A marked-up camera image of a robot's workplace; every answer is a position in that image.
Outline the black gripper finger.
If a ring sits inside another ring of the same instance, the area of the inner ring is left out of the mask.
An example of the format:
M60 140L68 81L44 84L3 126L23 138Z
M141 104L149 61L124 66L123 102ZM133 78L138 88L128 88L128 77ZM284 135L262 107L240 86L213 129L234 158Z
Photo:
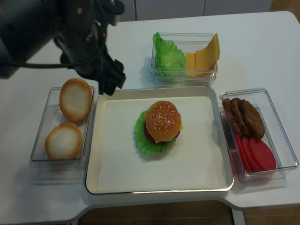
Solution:
M103 59L97 70L97 82L99 94L112 96L118 87L122 88L126 79L124 66L118 60Z

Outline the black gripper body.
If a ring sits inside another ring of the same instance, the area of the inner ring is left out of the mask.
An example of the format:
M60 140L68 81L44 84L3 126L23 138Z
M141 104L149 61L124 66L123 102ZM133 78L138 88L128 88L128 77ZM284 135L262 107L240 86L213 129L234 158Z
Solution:
M112 59L106 47L108 24L106 20L65 21L54 39L63 51L62 65L84 79L98 81L101 60Z

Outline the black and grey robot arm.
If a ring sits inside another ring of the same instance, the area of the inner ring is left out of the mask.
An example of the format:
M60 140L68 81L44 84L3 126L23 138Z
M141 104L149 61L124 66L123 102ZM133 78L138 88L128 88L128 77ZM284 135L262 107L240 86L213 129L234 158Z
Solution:
M73 69L98 82L100 94L112 95L126 76L110 57L107 27L125 11L119 0L3 0L0 3L0 77L19 68ZM58 64L29 63L49 40L62 50Z

